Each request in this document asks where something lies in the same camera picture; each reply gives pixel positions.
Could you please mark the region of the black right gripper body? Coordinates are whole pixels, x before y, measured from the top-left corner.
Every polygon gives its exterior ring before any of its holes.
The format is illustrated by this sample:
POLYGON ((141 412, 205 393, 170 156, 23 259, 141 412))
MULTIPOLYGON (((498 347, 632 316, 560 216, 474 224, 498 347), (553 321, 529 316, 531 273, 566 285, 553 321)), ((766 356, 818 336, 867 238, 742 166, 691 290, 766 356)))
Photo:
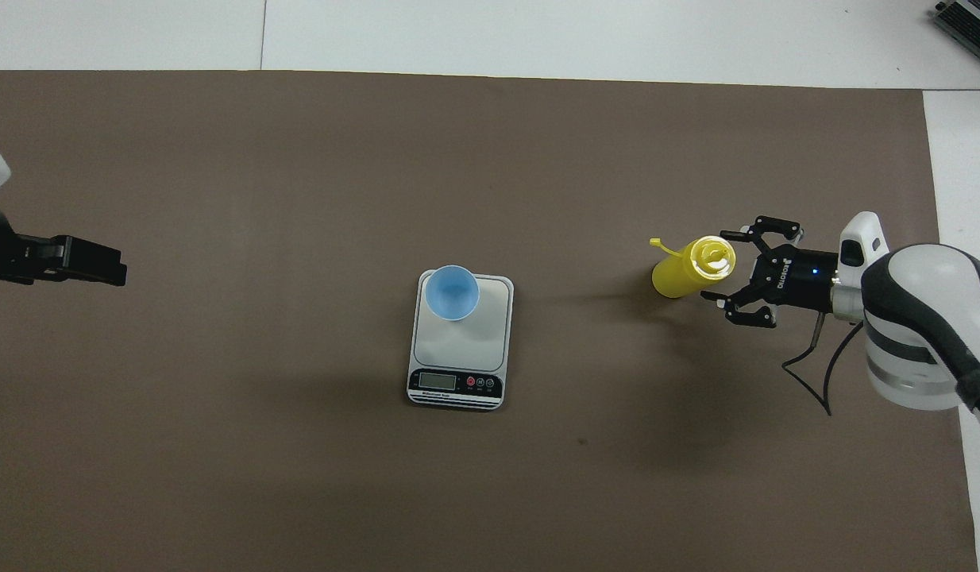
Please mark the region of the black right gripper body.
POLYGON ((772 249, 763 299, 774 305, 831 311, 838 254, 780 245, 772 249))

